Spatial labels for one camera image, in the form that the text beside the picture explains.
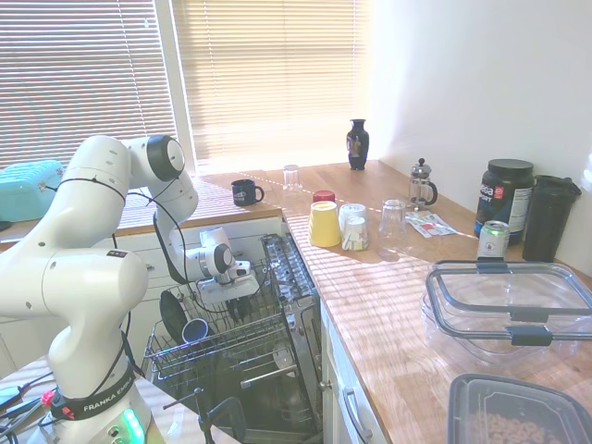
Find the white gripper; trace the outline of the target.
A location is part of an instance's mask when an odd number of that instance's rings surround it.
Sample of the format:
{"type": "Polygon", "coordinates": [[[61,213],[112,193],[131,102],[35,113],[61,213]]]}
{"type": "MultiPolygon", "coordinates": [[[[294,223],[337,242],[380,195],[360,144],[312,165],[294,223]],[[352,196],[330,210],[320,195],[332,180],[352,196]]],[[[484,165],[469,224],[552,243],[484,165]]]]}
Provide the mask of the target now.
{"type": "Polygon", "coordinates": [[[243,322],[251,313],[251,303],[248,297],[258,291],[258,281],[254,275],[238,277],[227,284],[220,284],[210,278],[197,283],[197,289],[202,301],[206,304],[226,302],[228,315],[236,322],[234,299],[240,299],[240,320],[243,322]]]}

